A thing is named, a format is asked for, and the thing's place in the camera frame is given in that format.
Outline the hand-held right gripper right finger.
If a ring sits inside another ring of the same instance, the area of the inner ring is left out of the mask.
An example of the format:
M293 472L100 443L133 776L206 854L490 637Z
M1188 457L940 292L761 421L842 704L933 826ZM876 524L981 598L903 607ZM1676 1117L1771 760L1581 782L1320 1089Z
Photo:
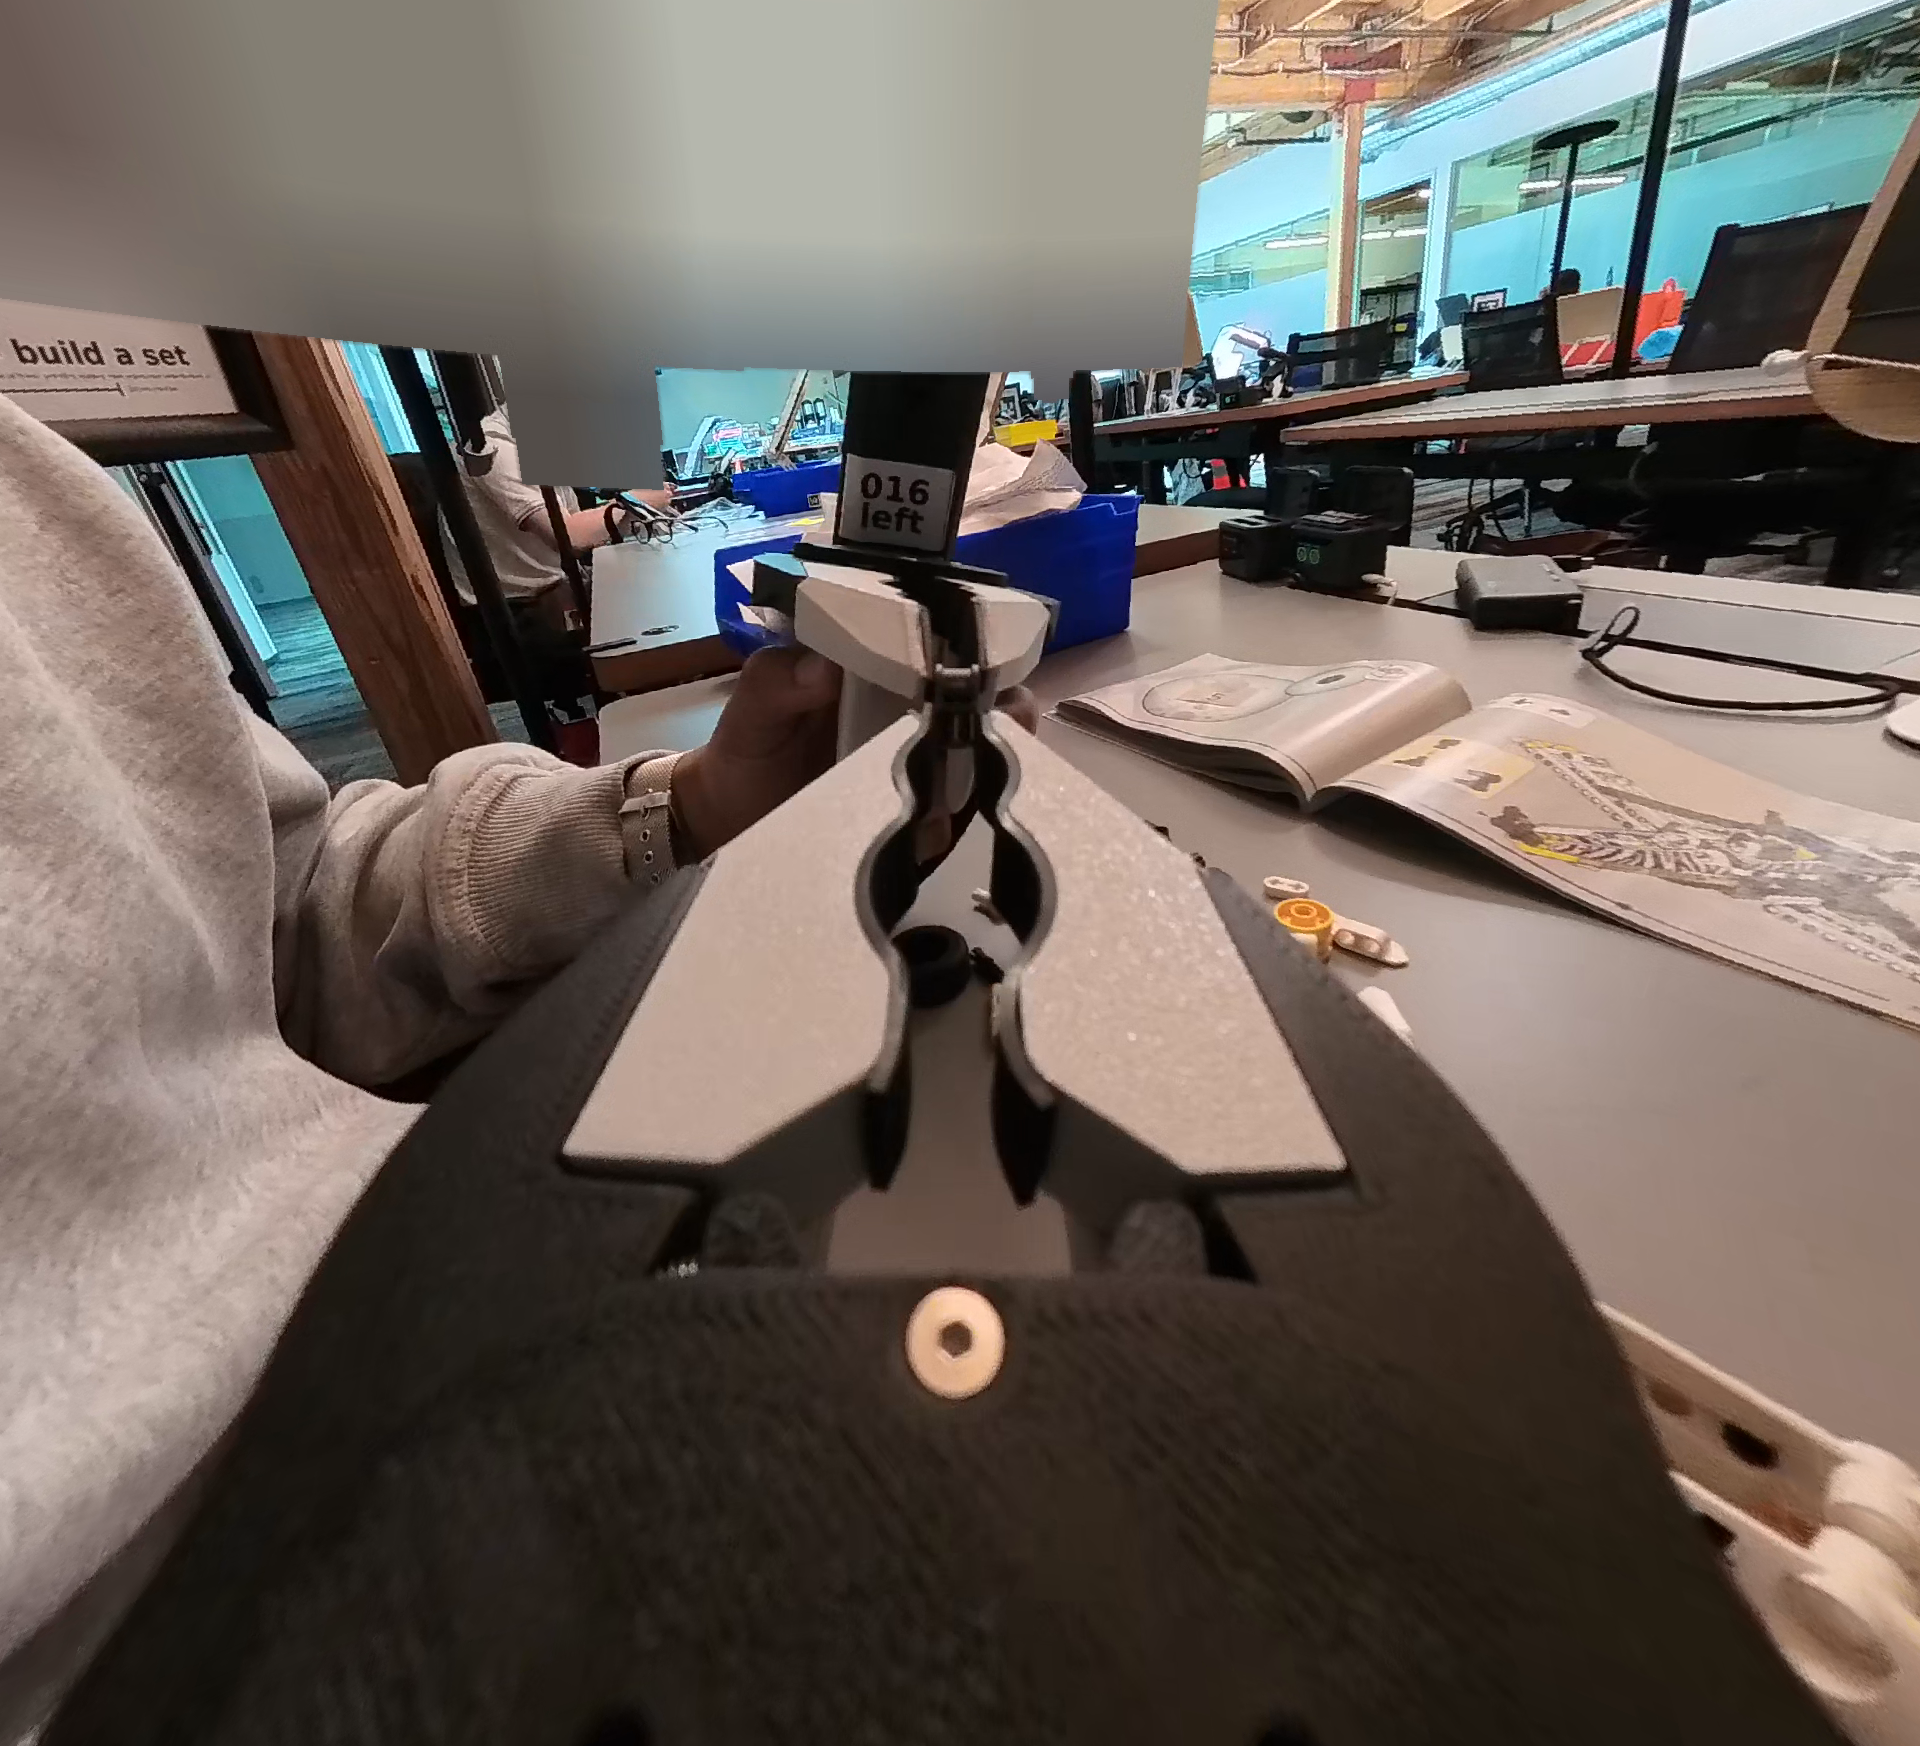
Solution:
M1206 872L996 713L977 762L996 1155L1015 1200L1133 1207L1342 1178L1347 1160Z

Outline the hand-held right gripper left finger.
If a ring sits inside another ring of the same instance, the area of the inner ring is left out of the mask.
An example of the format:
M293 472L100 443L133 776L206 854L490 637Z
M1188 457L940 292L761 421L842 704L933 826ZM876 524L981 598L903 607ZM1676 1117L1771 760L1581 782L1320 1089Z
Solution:
M699 1190L886 1188L911 1129L911 974L933 728L900 713L713 854L562 1146Z

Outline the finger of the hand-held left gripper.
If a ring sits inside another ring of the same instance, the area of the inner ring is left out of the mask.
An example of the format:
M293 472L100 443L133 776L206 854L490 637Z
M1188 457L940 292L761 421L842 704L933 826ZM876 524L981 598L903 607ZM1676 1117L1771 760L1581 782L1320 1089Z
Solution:
M794 642L896 700L926 700L936 639L927 609L876 570L801 570Z
M1024 587L958 580L958 701L970 713L996 706L1039 664L1053 605Z

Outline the person's left forearm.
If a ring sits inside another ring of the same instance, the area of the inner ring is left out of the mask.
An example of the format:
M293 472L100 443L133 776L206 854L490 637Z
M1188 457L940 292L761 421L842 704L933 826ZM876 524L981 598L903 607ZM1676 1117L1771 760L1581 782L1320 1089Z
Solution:
M404 789L331 793L255 726L275 848L282 1035L339 1080L396 1091L567 966L631 896L617 826L634 760L458 751Z

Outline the open lego instruction booklet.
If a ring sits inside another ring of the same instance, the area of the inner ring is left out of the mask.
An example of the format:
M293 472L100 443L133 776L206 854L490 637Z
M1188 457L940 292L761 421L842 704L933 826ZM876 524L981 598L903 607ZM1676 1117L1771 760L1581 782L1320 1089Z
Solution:
M1056 710L1311 812L1393 807L1641 932L1919 1023L1910 818L1792 793L1554 694L1472 704L1408 659L1203 654Z

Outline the white lego structure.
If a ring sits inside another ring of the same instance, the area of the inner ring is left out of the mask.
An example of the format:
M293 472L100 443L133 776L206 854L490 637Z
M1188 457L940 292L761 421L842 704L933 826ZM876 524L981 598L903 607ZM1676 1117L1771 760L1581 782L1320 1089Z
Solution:
M1919 1474L1601 1309L1684 1500L1852 1742L1919 1739Z

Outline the blue plastic bin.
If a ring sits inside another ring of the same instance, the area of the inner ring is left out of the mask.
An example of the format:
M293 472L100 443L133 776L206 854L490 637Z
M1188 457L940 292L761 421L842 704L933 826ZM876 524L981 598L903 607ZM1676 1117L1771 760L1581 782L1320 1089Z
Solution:
M732 499L771 518L820 511L823 500L835 497L839 484L839 457L790 464L763 463L732 470Z
M1140 499L1085 493L1067 511L1047 511L988 530L961 532L960 559L1005 574L1056 605L1052 649L1067 649L1131 628L1138 559ZM793 553L811 529L736 539L714 553L713 604L722 642L747 658L774 644L753 611L753 561Z

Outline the crumpled white paper bags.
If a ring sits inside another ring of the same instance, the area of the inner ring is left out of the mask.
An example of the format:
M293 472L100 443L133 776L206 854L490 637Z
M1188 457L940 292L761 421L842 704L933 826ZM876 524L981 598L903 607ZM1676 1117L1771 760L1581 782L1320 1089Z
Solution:
M990 443L973 452L960 539L1076 508L1088 487L1049 440L1031 452Z

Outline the wooden edged office desk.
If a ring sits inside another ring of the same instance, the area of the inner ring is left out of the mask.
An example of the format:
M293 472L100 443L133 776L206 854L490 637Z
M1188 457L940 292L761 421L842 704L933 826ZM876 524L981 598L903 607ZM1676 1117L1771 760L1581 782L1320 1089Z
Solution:
M1446 391L1462 389L1470 374L1462 365L1426 367L1356 385L1291 394L1238 407L1179 409L1099 421L1091 426L1090 463L1078 464L1093 493L1137 490L1152 505L1165 493L1147 490L1150 468L1176 461L1250 461L1276 446L1291 429L1347 414L1411 407Z
M1566 524L1684 561L1844 532L1864 470L1842 451L1801 374L1763 364L1462 391L1329 419L1283 438L1267 475L1390 464L1419 479L1536 484Z

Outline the black mesh office chair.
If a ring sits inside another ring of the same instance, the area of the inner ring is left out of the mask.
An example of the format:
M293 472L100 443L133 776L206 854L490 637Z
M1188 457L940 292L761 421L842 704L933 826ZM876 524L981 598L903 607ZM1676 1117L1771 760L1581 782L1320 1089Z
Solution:
M1853 245L1869 202L1716 229L1666 371L1762 365L1806 348L1811 319Z
M1467 311L1460 325L1465 389L1479 394L1562 383L1557 307L1558 298L1543 293Z
M1284 394L1372 383L1413 365L1415 314L1349 328L1294 334L1284 348Z

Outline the black metal stand pole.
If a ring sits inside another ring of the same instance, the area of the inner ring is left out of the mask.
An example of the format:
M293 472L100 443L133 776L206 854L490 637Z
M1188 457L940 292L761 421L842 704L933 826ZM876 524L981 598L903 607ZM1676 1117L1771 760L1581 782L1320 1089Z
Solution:
M462 470L444 437L442 419L437 412L417 352L411 346L396 344L382 344L379 350L417 438L421 458L433 479L437 505L442 511L447 532L474 593L474 604L483 616L495 662L511 681L523 726L542 747L547 747L551 726L542 701L542 692L529 677L521 642L493 569L493 559L464 497Z

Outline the black power adapter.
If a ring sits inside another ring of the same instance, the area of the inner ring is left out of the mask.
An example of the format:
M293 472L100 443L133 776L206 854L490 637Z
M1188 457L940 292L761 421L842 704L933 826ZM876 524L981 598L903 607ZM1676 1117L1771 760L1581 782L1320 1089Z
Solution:
M1480 554L1458 561L1453 604L1474 629L1573 633L1585 596L1581 580L1552 557Z

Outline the black framed white sign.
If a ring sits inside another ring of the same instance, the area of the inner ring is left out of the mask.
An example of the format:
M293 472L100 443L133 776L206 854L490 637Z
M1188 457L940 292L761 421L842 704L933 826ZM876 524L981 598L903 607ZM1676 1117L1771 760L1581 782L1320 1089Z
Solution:
M2 391L107 467L292 446L253 334L2 301Z

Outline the wooden post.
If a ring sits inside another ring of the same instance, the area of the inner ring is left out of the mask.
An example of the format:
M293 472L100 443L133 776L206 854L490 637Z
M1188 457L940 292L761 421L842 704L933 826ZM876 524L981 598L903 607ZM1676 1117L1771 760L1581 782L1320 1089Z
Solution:
M337 341L253 334L285 446L253 467L323 621L412 789L460 750L495 744L427 546Z

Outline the black screen with beige frame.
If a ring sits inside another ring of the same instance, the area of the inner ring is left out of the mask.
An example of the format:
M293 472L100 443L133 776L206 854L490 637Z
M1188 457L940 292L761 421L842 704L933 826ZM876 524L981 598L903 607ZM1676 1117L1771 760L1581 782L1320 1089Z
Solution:
M1823 296L1808 348L1763 369L1765 414L1822 414L1888 444L1919 443L1919 124Z

